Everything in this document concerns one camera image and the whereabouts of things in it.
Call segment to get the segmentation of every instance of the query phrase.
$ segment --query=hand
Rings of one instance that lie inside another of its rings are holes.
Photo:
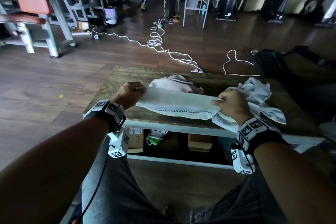
[[[127,110],[139,101],[146,90],[140,82],[127,82],[120,86],[113,101],[122,105],[124,110]]]
[[[219,96],[222,100],[212,100],[212,104],[221,108],[222,113],[234,119],[239,126],[253,118],[245,96],[238,90],[223,91]]]

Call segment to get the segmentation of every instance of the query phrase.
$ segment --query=wristband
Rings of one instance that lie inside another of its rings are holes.
[[[108,122],[108,133],[118,133],[124,124],[126,117],[124,108],[116,102],[108,99],[99,100],[84,116],[97,117]]]
[[[257,118],[245,121],[239,128],[236,139],[246,154],[251,156],[254,156],[254,150],[263,143],[275,142],[289,145],[282,138],[278,128]]]

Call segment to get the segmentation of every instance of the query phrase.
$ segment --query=person's left hand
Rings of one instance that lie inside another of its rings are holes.
[[[124,110],[134,106],[143,94],[146,92],[140,82],[127,82],[123,86],[120,86],[113,101],[123,106]]]

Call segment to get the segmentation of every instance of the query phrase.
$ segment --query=black wrist strap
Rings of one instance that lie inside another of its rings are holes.
[[[114,117],[104,111],[93,111],[87,114],[84,119],[89,118],[89,117],[97,117],[101,120],[105,120],[108,122],[108,133],[116,133],[117,129],[117,124],[116,121],[114,120]]]
[[[262,133],[258,133],[251,141],[249,141],[249,148],[246,153],[250,154],[254,158],[254,150],[259,145],[267,142],[281,143],[289,146],[289,144],[282,138],[282,136],[278,132],[266,130]]]

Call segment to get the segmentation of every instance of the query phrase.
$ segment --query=floor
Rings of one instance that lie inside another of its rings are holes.
[[[146,43],[152,23],[162,16],[163,1],[149,0],[148,6],[143,13],[138,6],[124,5],[122,22],[110,32]],[[313,28],[294,18],[286,18],[283,25],[271,25],[251,13],[239,14],[237,22],[223,22],[214,20],[210,13],[202,30],[199,17],[189,13],[184,28],[182,18],[175,25],[163,25],[164,47],[191,55],[204,72],[223,74],[227,52],[236,49],[237,58],[246,59],[244,47],[288,51],[305,44],[325,59],[335,59],[335,29]],[[61,38],[59,32],[56,28],[57,39]],[[116,64],[194,69],[125,38],[103,35],[94,40],[82,36],[75,41],[78,47],[69,48],[60,59],[49,58],[42,48],[36,48],[36,54],[26,53],[22,46],[0,49],[0,170],[32,146],[80,121],[82,111]],[[335,72],[302,57],[291,55],[286,61],[313,84],[336,82]],[[226,71],[258,74],[253,66],[237,61],[226,64]],[[174,199],[176,202],[176,198],[184,209],[213,204],[243,178],[234,171],[203,167],[136,160],[130,166],[141,188],[158,207]]]

